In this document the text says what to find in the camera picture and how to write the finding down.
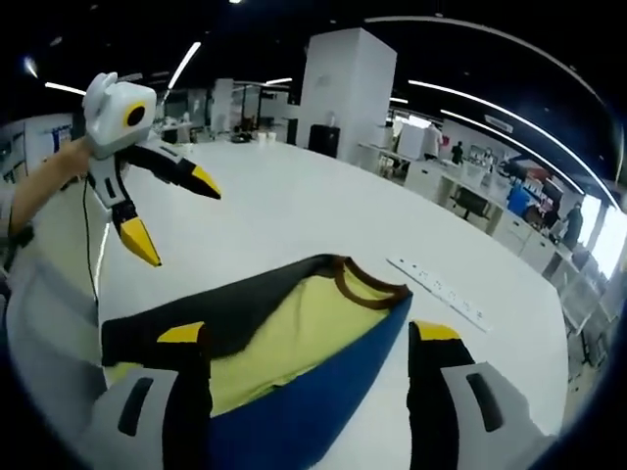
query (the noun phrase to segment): chair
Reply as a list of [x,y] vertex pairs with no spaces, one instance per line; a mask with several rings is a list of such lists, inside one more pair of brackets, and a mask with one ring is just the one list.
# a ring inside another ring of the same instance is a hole
[[468,220],[468,216],[471,213],[474,213],[481,218],[488,218],[486,216],[486,212],[488,211],[488,201],[472,191],[466,188],[459,188],[452,199],[455,201],[456,205],[466,210],[463,215],[464,220]]

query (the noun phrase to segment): blue fabric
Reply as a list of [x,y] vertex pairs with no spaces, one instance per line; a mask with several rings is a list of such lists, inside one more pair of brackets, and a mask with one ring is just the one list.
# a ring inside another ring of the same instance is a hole
[[529,206],[529,199],[531,199],[529,193],[521,184],[516,184],[511,188],[509,193],[507,210],[515,213],[519,217],[523,217],[527,206]]
[[[299,470],[319,462],[376,379],[411,297],[310,372],[211,421],[217,470]],[[376,423],[371,423],[376,432]]]

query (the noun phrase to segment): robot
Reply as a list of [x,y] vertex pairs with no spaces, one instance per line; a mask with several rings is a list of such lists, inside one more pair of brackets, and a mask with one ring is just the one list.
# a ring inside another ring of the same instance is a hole
[[152,266],[161,259],[121,178],[124,164],[152,171],[165,183],[220,199],[221,193],[202,168],[184,159],[151,127],[155,120],[155,90],[126,81],[118,74],[99,73],[83,98],[86,138],[93,156],[87,179],[120,235],[122,243]]

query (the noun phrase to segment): human arm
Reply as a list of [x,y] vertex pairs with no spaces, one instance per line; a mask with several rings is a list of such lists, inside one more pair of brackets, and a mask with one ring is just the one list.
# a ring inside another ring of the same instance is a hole
[[90,150],[84,138],[74,140],[38,166],[15,189],[5,190],[0,236],[20,233],[64,184],[88,170],[89,155]]

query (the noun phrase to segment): computer monitor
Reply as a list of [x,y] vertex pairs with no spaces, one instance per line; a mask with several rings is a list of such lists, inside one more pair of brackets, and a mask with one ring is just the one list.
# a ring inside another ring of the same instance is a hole
[[527,168],[518,164],[517,162],[508,161],[503,166],[503,172],[512,178],[524,181],[527,179]]
[[542,186],[542,192],[545,193],[554,203],[561,201],[561,197],[563,196],[561,189],[559,189],[559,187],[549,179],[545,180]]

